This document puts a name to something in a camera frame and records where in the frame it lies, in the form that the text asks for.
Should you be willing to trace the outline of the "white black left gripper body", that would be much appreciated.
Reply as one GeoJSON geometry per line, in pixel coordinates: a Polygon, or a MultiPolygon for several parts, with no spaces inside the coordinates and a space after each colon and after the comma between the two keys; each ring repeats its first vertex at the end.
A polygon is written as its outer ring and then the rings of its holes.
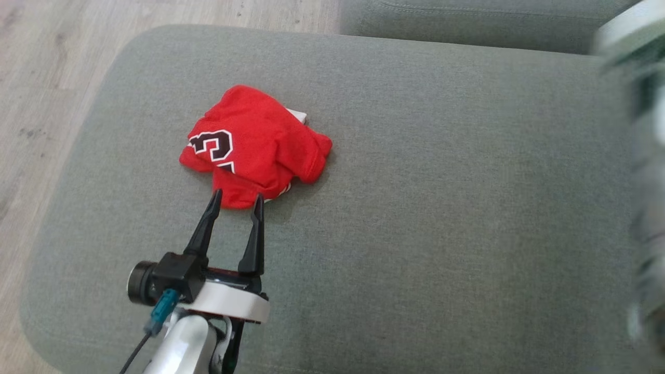
{"type": "Polygon", "coordinates": [[[264,324],[268,322],[271,306],[259,275],[243,275],[235,271],[209,268],[204,272],[206,282],[185,310],[209,317],[226,316],[264,324]]]}

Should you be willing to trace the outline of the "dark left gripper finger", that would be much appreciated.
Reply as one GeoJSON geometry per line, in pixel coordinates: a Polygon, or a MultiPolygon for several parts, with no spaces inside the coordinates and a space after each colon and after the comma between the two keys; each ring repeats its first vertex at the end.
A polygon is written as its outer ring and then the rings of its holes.
{"type": "Polygon", "coordinates": [[[184,253],[192,256],[207,256],[214,223],[219,216],[223,192],[221,189],[214,191],[207,208],[202,214],[184,253]]]}
{"type": "Polygon", "coordinates": [[[264,274],[264,198],[258,194],[251,212],[252,228],[243,257],[239,262],[239,273],[243,275],[264,274]]]}

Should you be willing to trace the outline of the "red jersey with number three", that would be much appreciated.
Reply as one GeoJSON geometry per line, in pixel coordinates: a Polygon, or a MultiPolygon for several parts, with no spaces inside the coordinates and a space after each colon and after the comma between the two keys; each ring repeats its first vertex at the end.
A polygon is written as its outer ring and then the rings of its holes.
{"type": "Polygon", "coordinates": [[[256,88],[236,85],[195,123],[180,164],[212,175],[222,208],[251,208],[258,195],[270,201],[294,179],[313,184],[322,175],[333,143],[305,118],[256,88]]]}

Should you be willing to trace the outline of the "grey sofa seat cushion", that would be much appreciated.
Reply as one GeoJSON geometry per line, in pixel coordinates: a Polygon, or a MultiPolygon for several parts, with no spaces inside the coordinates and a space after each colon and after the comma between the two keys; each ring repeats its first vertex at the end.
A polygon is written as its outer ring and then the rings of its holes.
{"type": "Polygon", "coordinates": [[[627,334],[629,100],[590,56],[171,25],[116,58],[32,249],[27,340],[118,374],[138,261],[183,251],[210,177],[178,157],[237,84],[333,142],[266,205],[264,291],[236,374],[644,374],[627,334]]]}

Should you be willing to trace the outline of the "grey sofa back cushion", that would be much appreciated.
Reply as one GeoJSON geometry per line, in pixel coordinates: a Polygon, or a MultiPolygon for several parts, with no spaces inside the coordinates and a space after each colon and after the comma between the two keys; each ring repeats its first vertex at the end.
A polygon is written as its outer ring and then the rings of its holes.
{"type": "Polygon", "coordinates": [[[586,55],[639,0],[340,0],[343,35],[586,55]]]}

